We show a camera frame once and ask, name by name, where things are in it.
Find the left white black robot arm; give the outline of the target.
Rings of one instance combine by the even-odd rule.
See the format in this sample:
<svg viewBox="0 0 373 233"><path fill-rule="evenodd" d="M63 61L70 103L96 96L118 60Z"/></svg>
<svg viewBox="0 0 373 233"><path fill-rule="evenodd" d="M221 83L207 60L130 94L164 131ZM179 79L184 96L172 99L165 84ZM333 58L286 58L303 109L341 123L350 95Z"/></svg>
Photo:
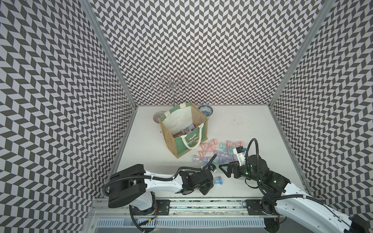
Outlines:
<svg viewBox="0 0 373 233"><path fill-rule="evenodd" d="M103 194L108 197L108 208L129 205L149 215L157 206L156 192L189 195L198 190L206 195L214 186L215 170L216 166L208 163L202 168L180 167L175 174L158 174L137 164L111 175Z"/></svg>

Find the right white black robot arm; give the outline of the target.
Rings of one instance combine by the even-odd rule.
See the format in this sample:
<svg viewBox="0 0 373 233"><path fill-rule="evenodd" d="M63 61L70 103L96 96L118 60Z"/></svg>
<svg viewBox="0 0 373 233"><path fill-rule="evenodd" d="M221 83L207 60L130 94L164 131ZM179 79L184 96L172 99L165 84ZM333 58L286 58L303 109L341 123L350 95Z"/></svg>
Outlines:
<svg viewBox="0 0 373 233"><path fill-rule="evenodd" d="M337 211L301 190L283 175L271 171L259 155L243 156L219 166L228 177L254 181L263 197L260 211L284 216L315 233L367 233L369 222Z"/></svg>

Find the blue hourglass front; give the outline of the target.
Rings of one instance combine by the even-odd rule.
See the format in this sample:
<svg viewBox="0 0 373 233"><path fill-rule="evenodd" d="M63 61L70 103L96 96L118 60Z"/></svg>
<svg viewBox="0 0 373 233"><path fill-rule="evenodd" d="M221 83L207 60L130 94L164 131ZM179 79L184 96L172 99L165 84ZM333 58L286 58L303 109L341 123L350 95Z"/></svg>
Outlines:
<svg viewBox="0 0 373 233"><path fill-rule="evenodd" d="M215 178L213 183L214 183L214 185L218 185L218 184L222 185L223 184L222 177Z"/></svg>

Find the brown green canvas bag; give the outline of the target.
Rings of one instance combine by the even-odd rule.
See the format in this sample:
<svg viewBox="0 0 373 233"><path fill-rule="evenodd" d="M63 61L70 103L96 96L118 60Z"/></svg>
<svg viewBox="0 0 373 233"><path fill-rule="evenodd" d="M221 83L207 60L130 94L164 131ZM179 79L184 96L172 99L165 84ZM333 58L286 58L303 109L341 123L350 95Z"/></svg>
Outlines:
<svg viewBox="0 0 373 233"><path fill-rule="evenodd" d="M159 124L166 146L176 158L208 139L208 117L193 103L183 103L165 112Z"/></svg>

